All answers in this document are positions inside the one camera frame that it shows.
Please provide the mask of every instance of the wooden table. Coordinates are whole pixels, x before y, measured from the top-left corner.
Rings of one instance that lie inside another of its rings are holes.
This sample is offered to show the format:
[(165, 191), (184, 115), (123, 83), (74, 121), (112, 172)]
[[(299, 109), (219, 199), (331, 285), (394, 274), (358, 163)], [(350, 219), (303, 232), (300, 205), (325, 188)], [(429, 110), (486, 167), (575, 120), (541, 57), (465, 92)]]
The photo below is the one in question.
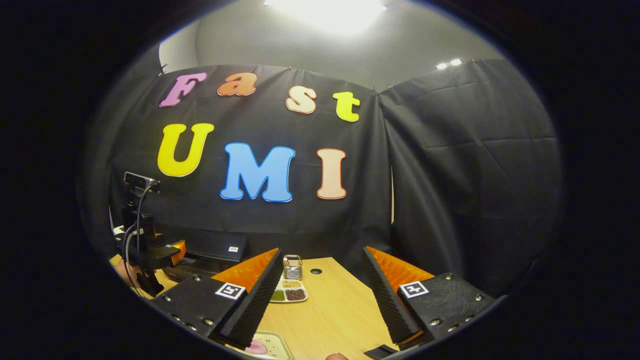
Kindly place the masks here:
[[(323, 272), (312, 274), (313, 268)], [(296, 360), (324, 360), (336, 352), (349, 360), (369, 359), (363, 353), (382, 344), (398, 350), (371, 289), (333, 258), (303, 259), (303, 269), (308, 299), (269, 303), (258, 330), (281, 335)], [(177, 284), (161, 270), (156, 277), (165, 291)]]

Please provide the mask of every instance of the blue letter m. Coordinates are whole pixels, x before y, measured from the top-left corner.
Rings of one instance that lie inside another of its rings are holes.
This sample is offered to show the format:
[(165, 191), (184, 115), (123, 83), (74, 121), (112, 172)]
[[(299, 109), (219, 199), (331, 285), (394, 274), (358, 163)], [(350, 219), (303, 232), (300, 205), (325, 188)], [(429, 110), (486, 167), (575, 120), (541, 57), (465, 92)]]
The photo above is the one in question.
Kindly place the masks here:
[(245, 143), (232, 142), (225, 146), (229, 154), (229, 168), (227, 170), (227, 185), (220, 196), (223, 199), (240, 200), (244, 193), (240, 190), (240, 178), (251, 199), (258, 196), (262, 185), (268, 179), (267, 190), (262, 193), (266, 201), (287, 202), (293, 195), (289, 192), (289, 163), (296, 155), (293, 149), (276, 146), (262, 165), (258, 166), (251, 147)]

